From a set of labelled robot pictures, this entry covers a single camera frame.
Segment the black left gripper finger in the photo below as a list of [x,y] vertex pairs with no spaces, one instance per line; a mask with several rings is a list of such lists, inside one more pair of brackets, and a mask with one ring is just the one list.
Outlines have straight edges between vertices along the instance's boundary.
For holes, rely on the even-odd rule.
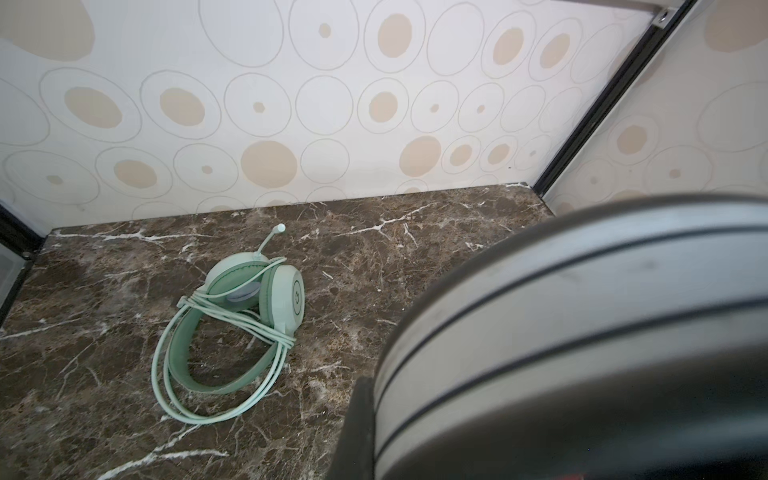
[[374,478],[374,381],[360,377],[353,388],[327,480]]

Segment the mint green headphones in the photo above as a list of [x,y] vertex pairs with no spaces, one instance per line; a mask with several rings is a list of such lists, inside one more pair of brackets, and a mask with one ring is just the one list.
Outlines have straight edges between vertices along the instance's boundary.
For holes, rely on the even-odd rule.
[[[152,390],[166,415],[190,425],[208,425],[238,417],[267,396],[278,380],[295,333],[305,315],[305,286],[301,272],[284,257],[269,258],[263,250],[286,231],[274,226],[257,250],[230,255],[207,273],[204,283],[177,302],[177,312],[163,330],[151,364]],[[267,351],[245,373],[229,383],[204,385],[190,373],[193,337],[203,318],[233,326],[266,344]],[[204,416],[186,408],[173,385],[204,395],[227,395],[260,380],[254,392],[232,409]]]

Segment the black white headphones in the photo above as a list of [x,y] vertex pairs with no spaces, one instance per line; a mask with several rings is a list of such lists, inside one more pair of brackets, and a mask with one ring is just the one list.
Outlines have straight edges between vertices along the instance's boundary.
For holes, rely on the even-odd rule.
[[556,218],[427,290],[382,352],[378,479],[642,475],[767,458],[767,202]]

